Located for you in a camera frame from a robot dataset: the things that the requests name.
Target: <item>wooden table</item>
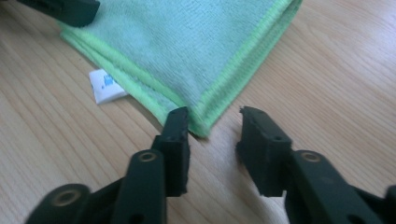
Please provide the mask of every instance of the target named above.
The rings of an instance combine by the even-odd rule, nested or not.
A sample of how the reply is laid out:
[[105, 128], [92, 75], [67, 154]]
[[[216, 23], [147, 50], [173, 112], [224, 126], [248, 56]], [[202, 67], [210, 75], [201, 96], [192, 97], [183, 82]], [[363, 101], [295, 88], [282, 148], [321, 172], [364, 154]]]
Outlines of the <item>wooden table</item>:
[[[235, 159], [241, 105], [266, 111], [293, 148], [325, 155], [352, 185], [396, 184], [396, 1], [304, 0], [257, 74], [207, 139], [190, 136], [189, 193], [169, 223], [288, 223]], [[96, 105], [95, 69], [53, 19], [0, 2], [0, 223], [22, 223], [67, 183], [100, 189], [162, 127], [135, 99]]]

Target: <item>light wood tabletop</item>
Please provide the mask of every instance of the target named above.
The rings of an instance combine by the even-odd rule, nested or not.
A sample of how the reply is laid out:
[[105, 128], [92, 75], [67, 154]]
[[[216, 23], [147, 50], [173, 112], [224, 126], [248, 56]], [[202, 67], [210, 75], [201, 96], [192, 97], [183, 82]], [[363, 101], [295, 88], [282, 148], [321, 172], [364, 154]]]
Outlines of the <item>light wood tabletop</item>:
[[[0, 2], [2, 224], [23, 223], [61, 185], [119, 179], [162, 130], [131, 96], [97, 105], [96, 67], [59, 33], [55, 20]], [[396, 184], [396, 1], [304, 0], [210, 136], [190, 135], [189, 192], [167, 200], [169, 223], [288, 223], [283, 199], [260, 197], [235, 157], [243, 105], [382, 197]]]

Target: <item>towel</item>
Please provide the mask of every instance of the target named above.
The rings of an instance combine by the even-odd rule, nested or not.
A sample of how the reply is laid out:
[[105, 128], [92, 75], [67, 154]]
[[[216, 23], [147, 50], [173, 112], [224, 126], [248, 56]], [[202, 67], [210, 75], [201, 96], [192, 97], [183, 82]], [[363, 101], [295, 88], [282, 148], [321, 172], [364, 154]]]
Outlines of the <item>towel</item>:
[[164, 124], [187, 106], [208, 136], [289, 26], [301, 0], [100, 0], [92, 24], [61, 36]]

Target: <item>towel tag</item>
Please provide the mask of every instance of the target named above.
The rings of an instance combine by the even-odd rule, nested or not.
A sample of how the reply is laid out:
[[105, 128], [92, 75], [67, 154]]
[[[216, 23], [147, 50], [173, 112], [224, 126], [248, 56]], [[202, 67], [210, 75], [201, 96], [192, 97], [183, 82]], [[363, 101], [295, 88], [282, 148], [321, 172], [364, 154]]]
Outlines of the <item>towel tag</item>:
[[113, 77], [103, 69], [90, 72], [90, 81], [93, 95], [98, 105], [128, 95], [128, 92], [126, 92]]

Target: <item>terry cloth fabric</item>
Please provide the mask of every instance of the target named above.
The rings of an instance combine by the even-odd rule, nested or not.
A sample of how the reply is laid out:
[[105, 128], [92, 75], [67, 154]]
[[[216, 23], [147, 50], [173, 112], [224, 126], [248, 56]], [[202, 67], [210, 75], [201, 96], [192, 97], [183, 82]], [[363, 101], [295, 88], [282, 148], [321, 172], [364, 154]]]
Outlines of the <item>terry cloth fabric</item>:
[[210, 128], [289, 26], [301, 0], [100, 0], [92, 24], [62, 37], [164, 124], [187, 106]]

